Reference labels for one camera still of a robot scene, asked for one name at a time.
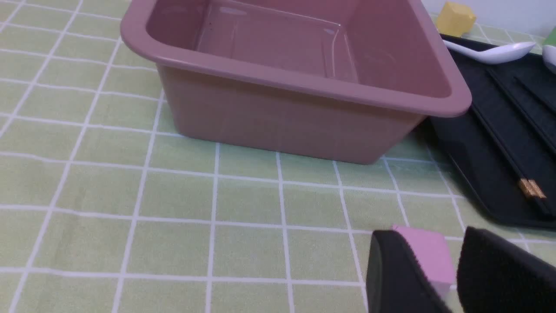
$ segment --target yellow block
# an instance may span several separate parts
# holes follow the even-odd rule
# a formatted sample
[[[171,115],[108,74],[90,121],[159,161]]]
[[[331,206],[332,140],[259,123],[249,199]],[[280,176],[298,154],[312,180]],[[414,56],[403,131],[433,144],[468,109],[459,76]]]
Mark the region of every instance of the yellow block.
[[[436,20],[436,27],[445,35],[461,37],[469,32],[477,17],[470,7],[455,2],[446,2]]]

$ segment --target white ceramic spoon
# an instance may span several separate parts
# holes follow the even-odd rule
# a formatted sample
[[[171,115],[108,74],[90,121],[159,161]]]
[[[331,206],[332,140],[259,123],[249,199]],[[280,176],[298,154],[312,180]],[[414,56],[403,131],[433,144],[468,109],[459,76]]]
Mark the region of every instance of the white ceramic spoon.
[[[517,60],[528,54],[535,46],[535,42],[519,42],[485,51],[475,51],[446,40],[444,40],[444,43],[448,49],[485,64],[499,64]]]
[[[543,60],[548,69],[556,74],[556,47],[544,45]]]

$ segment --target pink cube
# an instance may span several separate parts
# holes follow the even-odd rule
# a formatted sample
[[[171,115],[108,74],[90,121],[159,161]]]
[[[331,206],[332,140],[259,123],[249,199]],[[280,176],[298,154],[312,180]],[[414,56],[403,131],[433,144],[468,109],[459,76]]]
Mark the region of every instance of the pink cube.
[[[393,225],[392,229],[404,236],[425,276],[438,295],[445,299],[450,286],[455,284],[455,270],[444,236],[437,232],[398,225]]]

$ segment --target pink plastic basin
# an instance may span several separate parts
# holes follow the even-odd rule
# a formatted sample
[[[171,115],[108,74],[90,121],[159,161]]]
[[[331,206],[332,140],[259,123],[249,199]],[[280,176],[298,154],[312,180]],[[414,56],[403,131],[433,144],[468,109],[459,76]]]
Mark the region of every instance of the pink plastic basin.
[[[420,0],[133,0],[185,136],[368,164],[471,94]]]

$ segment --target green object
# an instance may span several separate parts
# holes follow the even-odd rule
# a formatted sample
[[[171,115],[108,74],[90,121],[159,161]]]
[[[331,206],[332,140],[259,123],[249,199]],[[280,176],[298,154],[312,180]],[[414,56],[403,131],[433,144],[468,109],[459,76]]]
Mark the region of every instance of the green object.
[[[555,46],[556,47],[556,27],[552,30],[552,32],[544,40],[543,45]]]
[[[129,0],[18,3],[0,0],[0,313],[365,313],[371,231],[393,224],[446,236],[454,266],[467,225],[556,265],[553,232],[485,219],[420,133],[373,165],[185,138],[154,64],[117,42]],[[282,112],[253,123],[271,135]],[[212,121],[223,140],[230,121]]]

